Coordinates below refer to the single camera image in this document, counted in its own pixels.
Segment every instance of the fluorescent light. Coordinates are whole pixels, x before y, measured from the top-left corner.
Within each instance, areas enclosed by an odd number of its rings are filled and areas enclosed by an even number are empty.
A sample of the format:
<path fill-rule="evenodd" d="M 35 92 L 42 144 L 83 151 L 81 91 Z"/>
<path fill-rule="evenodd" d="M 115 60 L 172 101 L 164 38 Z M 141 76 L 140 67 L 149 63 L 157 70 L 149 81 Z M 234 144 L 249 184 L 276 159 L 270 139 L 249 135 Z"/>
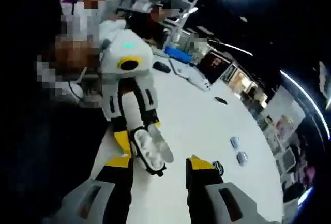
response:
<path fill-rule="evenodd" d="M 197 11 L 197 10 L 198 10 L 198 8 L 197 7 L 194 7 L 190 11 L 188 11 L 188 13 L 191 14 L 191 13 L 194 13 L 195 11 Z"/>
<path fill-rule="evenodd" d="M 197 28 L 209 35 L 214 35 L 213 32 L 209 31 L 208 29 L 205 29 L 203 26 L 197 26 Z"/>
<path fill-rule="evenodd" d="M 247 22 L 247 19 L 243 16 L 239 16 L 239 18 L 243 21 L 243 22 Z"/>
<path fill-rule="evenodd" d="M 243 49 L 240 49 L 240 48 L 238 48 L 238 47 L 234 47 L 234 46 L 232 46 L 232 45 L 230 45 L 230 44 L 225 44 L 225 43 L 222 43 L 222 42 L 219 42 L 219 43 L 220 43 L 220 44 L 223 44 L 223 45 L 225 45 L 225 46 L 227 46 L 227 47 L 231 47 L 231 48 L 233 48 L 233 49 L 236 49 L 236 50 L 241 51 L 241 52 L 245 52 L 246 54 L 253 56 L 253 54 L 251 54 L 250 52 L 245 51 L 245 50 L 243 50 Z"/>
<path fill-rule="evenodd" d="M 331 105 L 331 98 L 329 99 L 329 102 L 326 105 L 326 109 L 328 109 L 330 107 L 330 105 Z"/>
<path fill-rule="evenodd" d="M 306 192 L 304 192 L 302 194 L 302 196 L 299 198 L 298 200 L 298 207 L 300 207 L 300 205 L 307 199 L 307 197 L 311 194 L 312 192 L 312 189 L 313 189 L 313 186 L 310 187 Z"/>
<path fill-rule="evenodd" d="M 317 107 L 316 103 L 313 101 L 313 99 L 308 95 L 308 93 L 297 83 L 293 80 L 293 78 L 291 78 L 289 75 L 287 75 L 285 72 L 283 71 L 280 71 L 280 73 L 282 75 L 284 75 L 287 79 L 289 79 L 295 86 L 297 86 L 299 88 L 299 90 L 302 91 L 302 93 L 304 93 L 304 95 L 308 98 L 308 100 L 311 102 L 311 104 L 314 106 L 315 110 L 317 111 L 317 114 L 320 116 L 321 120 L 322 120 L 322 123 L 323 123 L 323 126 L 326 130 L 326 133 L 327 133 L 327 136 L 328 138 L 330 139 L 330 131 L 329 131 L 329 128 L 327 126 L 327 123 L 322 115 L 322 112 L 321 110 L 319 110 L 319 108 Z"/>

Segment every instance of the black foreground object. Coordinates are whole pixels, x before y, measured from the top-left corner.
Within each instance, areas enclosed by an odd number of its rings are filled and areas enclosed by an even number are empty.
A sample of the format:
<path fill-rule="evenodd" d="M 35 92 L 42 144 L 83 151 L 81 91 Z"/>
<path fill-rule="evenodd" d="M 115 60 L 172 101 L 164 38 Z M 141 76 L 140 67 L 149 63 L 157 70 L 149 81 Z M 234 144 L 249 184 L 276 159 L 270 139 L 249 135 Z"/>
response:
<path fill-rule="evenodd" d="M 222 99 L 222 98 L 220 98 L 220 97 L 218 97 L 218 96 L 216 96 L 215 99 L 216 99 L 218 102 L 220 102 L 220 103 L 223 103 L 223 104 L 225 104 L 225 105 L 228 105 L 227 101 L 225 101 L 224 99 Z"/>
<path fill-rule="evenodd" d="M 171 69 L 164 63 L 161 63 L 159 61 L 156 61 L 154 64 L 153 64 L 153 68 L 156 69 L 156 70 L 159 70 L 159 71 L 162 71 L 164 73 L 167 73 L 169 74 Z"/>

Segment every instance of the dark hair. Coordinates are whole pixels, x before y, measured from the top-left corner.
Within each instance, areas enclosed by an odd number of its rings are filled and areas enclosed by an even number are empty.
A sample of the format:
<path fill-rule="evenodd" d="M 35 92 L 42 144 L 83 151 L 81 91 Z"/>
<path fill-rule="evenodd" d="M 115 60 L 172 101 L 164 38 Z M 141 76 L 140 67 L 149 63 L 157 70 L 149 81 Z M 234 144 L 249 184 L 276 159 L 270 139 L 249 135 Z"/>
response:
<path fill-rule="evenodd" d="M 163 10 L 171 10 L 171 2 L 170 1 L 163 1 L 160 3 L 156 3 L 153 5 L 153 8 L 161 7 Z"/>

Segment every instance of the blue tray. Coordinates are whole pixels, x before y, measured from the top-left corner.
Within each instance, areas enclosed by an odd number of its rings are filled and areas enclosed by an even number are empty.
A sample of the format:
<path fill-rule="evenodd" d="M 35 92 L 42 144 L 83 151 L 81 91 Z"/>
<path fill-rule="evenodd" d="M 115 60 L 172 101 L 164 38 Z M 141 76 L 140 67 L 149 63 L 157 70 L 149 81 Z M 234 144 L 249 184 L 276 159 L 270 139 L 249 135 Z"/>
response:
<path fill-rule="evenodd" d="M 177 49 L 177 48 L 166 46 L 164 52 L 167 55 L 169 55 L 171 58 L 173 58 L 175 60 L 178 60 L 178 61 L 181 61 L 185 64 L 191 62 L 191 60 L 192 60 L 190 55 L 188 55 L 187 53 L 185 53 L 182 50 Z"/>

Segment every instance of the white tabletop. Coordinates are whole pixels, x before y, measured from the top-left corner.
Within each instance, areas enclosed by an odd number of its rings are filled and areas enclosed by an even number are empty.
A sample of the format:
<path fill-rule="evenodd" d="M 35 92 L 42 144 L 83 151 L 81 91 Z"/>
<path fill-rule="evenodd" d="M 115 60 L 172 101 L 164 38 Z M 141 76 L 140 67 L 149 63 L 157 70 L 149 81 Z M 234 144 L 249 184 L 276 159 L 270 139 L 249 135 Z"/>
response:
<path fill-rule="evenodd" d="M 169 65 L 169 61 L 160 61 Z M 185 184 L 186 158 L 195 154 L 224 166 L 223 180 L 232 182 L 251 197 L 268 221 L 281 222 L 282 190 L 273 154 L 262 131 L 242 102 L 221 81 L 203 92 L 171 72 L 153 69 L 158 93 L 160 130 L 174 154 L 163 177 L 151 176 L 135 163 L 132 204 L 128 224 L 189 224 Z M 228 105 L 213 98 L 221 97 Z M 124 96 L 127 119 L 137 119 L 138 106 L 130 94 Z M 242 167 L 236 160 L 230 137 L 240 139 L 240 151 L 248 155 Z"/>

